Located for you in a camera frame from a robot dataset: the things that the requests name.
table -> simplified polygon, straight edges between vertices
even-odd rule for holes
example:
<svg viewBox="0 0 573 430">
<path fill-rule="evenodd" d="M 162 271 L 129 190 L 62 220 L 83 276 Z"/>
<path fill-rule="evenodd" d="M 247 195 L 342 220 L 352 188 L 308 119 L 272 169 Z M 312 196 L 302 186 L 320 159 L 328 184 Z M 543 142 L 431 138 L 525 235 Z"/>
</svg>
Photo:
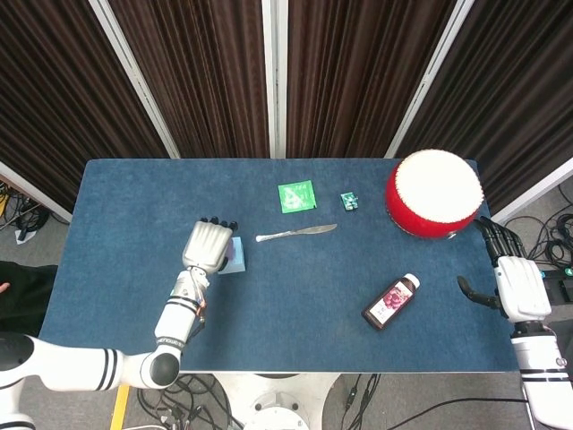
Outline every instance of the table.
<svg viewBox="0 0 573 430">
<path fill-rule="evenodd" d="M 40 338 L 155 348 L 153 330 L 200 217 L 236 220 L 247 270 L 210 278 L 206 329 L 184 352 L 201 372 L 499 372 L 517 369 L 511 326 L 469 302 L 458 274 L 492 293 L 474 228 L 409 236 L 384 206 L 395 159 L 100 159 L 86 167 Z M 317 208 L 282 214 L 277 185 L 312 180 Z M 340 194 L 354 192 L 357 211 Z M 482 214 L 487 214 L 484 205 Z M 256 243 L 259 234 L 337 223 Z M 362 309 L 412 272 L 414 301 L 384 331 Z"/>
</svg>

curtain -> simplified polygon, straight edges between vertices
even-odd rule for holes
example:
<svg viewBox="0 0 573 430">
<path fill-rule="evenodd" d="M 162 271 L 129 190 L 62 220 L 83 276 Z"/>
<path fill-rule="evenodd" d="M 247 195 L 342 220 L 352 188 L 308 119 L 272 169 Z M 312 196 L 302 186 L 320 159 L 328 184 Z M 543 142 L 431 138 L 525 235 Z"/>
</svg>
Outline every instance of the curtain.
<svg viewBox="0 0 573 430">
<path fill-rule="evenodd" d="M 288 157 L 383 157 L 454 0 L 288 4 Z"/>
<path fill-rule="evenodd" d="M 499 211 L 573 157 L 573 2 L 477 0 L 398 156 L 476 159 Z"/>
<path fill-rule="evenodd" d="M 112 0 L 182 157 L 268 157 L 261 0 Z"/>
<path fill-rule="evenodd" d="M 86 1 L 0 2 L 0 160 L 71 211 L 85 164 L 165 157 Z"/>
</svg>

green packet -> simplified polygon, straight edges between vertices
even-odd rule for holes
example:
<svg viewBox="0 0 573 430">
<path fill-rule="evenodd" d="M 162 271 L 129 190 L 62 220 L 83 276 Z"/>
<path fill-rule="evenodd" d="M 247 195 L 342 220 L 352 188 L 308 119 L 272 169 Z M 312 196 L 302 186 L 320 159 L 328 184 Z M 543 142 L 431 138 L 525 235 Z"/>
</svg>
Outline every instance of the green packet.
<svg viewBox="0 0 573 430">
<path fill-rule="evenodd" d="M 279 185 L 278 196 L 283 213 L 308 211 L 316 208 L 311 181 Z"/>
</svg>

knife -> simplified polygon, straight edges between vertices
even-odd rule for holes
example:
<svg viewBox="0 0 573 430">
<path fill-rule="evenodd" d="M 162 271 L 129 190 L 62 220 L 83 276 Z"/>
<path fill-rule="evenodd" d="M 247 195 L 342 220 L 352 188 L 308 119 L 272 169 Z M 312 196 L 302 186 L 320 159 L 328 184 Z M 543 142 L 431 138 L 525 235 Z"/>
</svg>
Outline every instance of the knife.
<svg viewBox="0 0 573 430">
<path fill-rule="evenodd" d="M 289 230 L 283 231 L 282 233 L 277 233 L 275 235 L 263 235 L 255 237 L 257 242 L 262 242 L 263 240 L 276 239 L 277 237 L 287 237 L 295 235 L 316 235 L 318 233 L 326 233 L 327 231 L 334 230 L 338 224 L 328 224 L 328 226 L 316 226 L 301 228 L 300 230 Z"/>
</svg>

bottle label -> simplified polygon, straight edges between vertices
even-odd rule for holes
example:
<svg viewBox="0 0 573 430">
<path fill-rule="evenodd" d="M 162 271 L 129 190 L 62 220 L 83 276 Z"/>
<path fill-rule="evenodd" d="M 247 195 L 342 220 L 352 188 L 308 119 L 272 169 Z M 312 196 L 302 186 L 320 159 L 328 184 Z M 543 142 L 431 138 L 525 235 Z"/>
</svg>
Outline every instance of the bottle label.
<svg viewBox="0 0 573 430">
<path fill-rule="evenodd" d="M 396 311 L 402 307 L 414 293 L 399 282 L 370 309 L 370 313 L 380 324 L 384 325 Z"/>
</svg>

